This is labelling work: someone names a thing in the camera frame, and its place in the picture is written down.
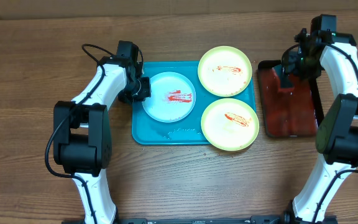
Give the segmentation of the white round plate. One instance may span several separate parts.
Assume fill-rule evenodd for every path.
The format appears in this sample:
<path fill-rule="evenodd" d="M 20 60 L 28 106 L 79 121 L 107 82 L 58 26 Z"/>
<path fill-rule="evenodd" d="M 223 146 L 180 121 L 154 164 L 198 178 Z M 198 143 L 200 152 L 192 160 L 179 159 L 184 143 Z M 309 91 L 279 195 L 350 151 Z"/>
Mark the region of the white round plate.
<path fill-rule="evenodd" d="M 142 102 L 154 120 L 173 123 L 188 116 L 196 103 L 192 82 L 177 72 L 162 72 L 150 79 L 151 96 Z"/>

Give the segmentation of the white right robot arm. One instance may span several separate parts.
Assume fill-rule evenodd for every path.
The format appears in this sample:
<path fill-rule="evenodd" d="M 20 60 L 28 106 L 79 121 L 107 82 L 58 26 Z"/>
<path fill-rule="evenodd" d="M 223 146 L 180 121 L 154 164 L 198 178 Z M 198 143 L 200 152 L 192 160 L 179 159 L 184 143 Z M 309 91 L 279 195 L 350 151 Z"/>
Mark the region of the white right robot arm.
<path fill-rule="evenodd" d="M 358 58 L 351 34 L 337 31 L 337 18 L 321 14 L 294 37 L 297 51 L 287 49 L 278 74 L 279 89 L 291 88 L 289 76 L 315 79 L 325 71 L 335 100 L 316 133 L 316 164 L 280 223 L 336 223 L 326 209 L 345 179 L 358 173 Z"/>

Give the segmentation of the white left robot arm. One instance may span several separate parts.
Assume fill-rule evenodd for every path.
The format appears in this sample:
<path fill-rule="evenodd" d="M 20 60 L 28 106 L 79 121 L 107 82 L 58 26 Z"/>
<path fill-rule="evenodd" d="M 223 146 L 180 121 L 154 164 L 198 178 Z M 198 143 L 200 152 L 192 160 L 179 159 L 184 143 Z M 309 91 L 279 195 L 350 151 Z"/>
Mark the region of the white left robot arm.
<path fill-rule="evenodd" d="M 106 175 L 112 154 L 108 111 L 114 100 L 131 105 L 151 96 L 143 65 L 139 47 L 121 40 L 116 53 L 96 61 L 95 76 L 78 96 L 54 106 L 45 166 L 52 175 L 74 181 L 85 211 L 82 223 L 119 221 Z"/>

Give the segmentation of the orange sponge with dark scourer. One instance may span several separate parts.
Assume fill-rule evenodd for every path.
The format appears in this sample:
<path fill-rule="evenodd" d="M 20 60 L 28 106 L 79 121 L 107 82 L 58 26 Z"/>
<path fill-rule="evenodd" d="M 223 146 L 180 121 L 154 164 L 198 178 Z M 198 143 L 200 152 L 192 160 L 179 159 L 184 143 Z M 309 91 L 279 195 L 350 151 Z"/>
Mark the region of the orange sponge with dark scourer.
<path fill-rule="evenodd" d="M 285 69 L 282 65 L 274 66 L 276 73 L 276 81 L 279 93 L 289 93 L 294 90 L 293 83 L 289 79 L 289 75 L 285 73 Z"/>

